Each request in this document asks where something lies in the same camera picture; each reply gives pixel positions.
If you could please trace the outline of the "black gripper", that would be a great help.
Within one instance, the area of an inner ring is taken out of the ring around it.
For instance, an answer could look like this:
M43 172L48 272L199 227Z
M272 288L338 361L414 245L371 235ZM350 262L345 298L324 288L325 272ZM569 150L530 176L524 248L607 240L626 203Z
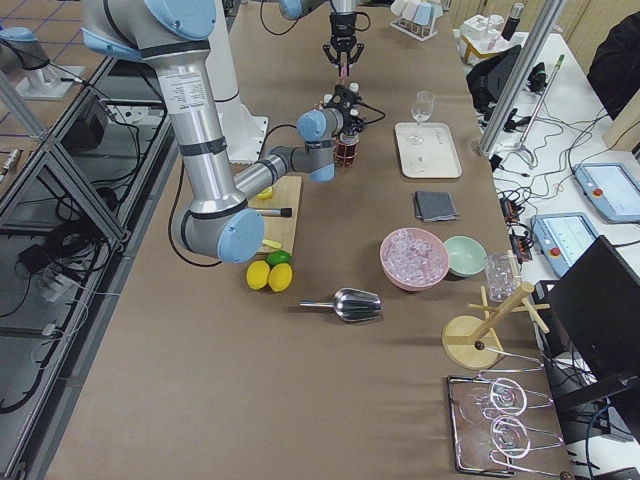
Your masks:
M337 118L341 121L340 131L363 131L365 121L359 117L357 107L361 104L362 97L349 87L336 84L334 91L324 96L321 105L336 111Z
M364 51L364 44L356 38L357 15L357 12L330 14L331 35L323 51L331 64L352 65Z

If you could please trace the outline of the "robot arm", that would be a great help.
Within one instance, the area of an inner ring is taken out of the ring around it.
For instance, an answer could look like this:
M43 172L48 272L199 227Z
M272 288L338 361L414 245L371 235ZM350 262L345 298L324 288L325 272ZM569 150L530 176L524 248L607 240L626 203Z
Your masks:
M364 51L364 44L357 39L355 1L340 0L280 0L281 15L287 20L298 20L327 4L329 9L330 36L323 45L328 61L345 71L356 63Z
M205 64L212 33L225 28L211 1L87 1L83 7L89 49L145 63L158 78L193 192L172 233L194 254L241 263L264 238L263 218L249 199L290 172L331 180L334 138L354 136L365 123L355 110L360 95L338 85L321 109L299 117L303 146L275 147L234 174Z

